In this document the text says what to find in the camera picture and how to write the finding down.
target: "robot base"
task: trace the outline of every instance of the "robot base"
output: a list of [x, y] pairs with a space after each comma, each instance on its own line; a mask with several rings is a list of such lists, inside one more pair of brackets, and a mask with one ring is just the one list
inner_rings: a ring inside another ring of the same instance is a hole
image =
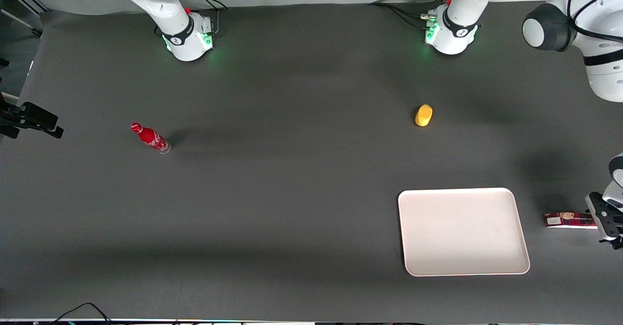
[[185, 39], [184, 44], [171, 44], [163, 36], [166, 48], [180, 61], [196, 60], [214, 47], [210, 17], [203, 17], [198, 13], [189, 13], [188, 16], [194, 21], [194, 29], [191, 35]]
[[474, 26], [469, 32], [465, 30], [465, 34], [461, 37], [454, 36], [450, 28], [445, 26], [443, 20], [439, 19], [447, 9], [448, 5], [443, 4], [438, 8], [429, 10], [428, 15], [435, 17], [435, 19], [434, 21], [429, 19], [426, 23], [426, 26], [429, 28], [426, 31], [424, 43], [432, 45], [442, 54], [456, 55], [462, 53], [474, 41], [474, 33], [476, 33], [478, 26]]

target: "green led light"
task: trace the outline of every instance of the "green led light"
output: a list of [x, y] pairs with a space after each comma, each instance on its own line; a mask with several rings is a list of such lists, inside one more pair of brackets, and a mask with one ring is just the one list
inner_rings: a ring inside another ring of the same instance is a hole
[[426, 33], [426, 37], [424, 39], [424, 42], [426, 44], [432, 44], [432, 42], [435, 40], [435, 37], [437, 36], [438, 28], [438, 23], [434, 23], [432, 27], [429, 28], [429, 32]]
[[162, 35], [162, 40], [165, 41], [166, 49], [171, 51], [171, 46], [169, 46], [169, 42], [166, 40], [165, 35]]
[[197, 32], [196, 37], [200, 37], [201, 44], [206, 50], [210, 50], [212, 48], [212, 34], [211, 33], [199, 33]]
[[472, 37], [469, 38], [469, 44], [472, 43], [472, 41], [474, 41], [474, 37], [476, 37], [476, 30], [478, 30], [478, 24], [476, 24], [476, 26], [474, 26], [474, 30], [472, 31]]

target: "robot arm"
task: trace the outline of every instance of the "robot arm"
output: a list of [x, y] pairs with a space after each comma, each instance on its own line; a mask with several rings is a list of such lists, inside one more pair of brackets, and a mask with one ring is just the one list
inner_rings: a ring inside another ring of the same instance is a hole
[[[583, 53], [595, 94], [623, 102], [623, 0], [545, 1], [524, 20], [525, 41], [557, 52], [576, 46]], [[474, 40], [476, 22], [487, 2], [452, 0], [423, 15], [432, 18], [425, 42], [445, 54], [461, 53]]]
[[604, 194], [591, 192], [586, 205], [599, 232], [600, 242], [609, 242], [615, 250], [623, 248], [623, 153], [610, 160], [608, 165], [612, 181]]
[[131, 0], [154, 20], [170, 52], [182, 61], [193, 61], [212, 48], [209, 17], [187, 13], [178, 0]]

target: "red coca-cola bottle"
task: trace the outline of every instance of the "red coca-cola bottle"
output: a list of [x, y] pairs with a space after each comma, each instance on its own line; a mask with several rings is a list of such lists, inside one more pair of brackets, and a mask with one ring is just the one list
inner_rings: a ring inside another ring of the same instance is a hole
[[138, 137], [145, 145], [160, 151], [161, 154], [166, 154], [171, 150], [171, 144], [152, 128], [143, 127], [138, 123], [132, 123], [129, 128], [131, 128], [134, 133], [138, 134]]

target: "yellow sponge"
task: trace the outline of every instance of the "yellow sponge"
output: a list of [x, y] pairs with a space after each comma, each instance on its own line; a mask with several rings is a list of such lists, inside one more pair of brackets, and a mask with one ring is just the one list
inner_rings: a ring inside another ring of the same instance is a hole
[[432, 117], [432, 107], [427, 104], [420, 106], [418, 113], [416, 114], [416, 124], [420, 127], [425, 127], [430, 122]]

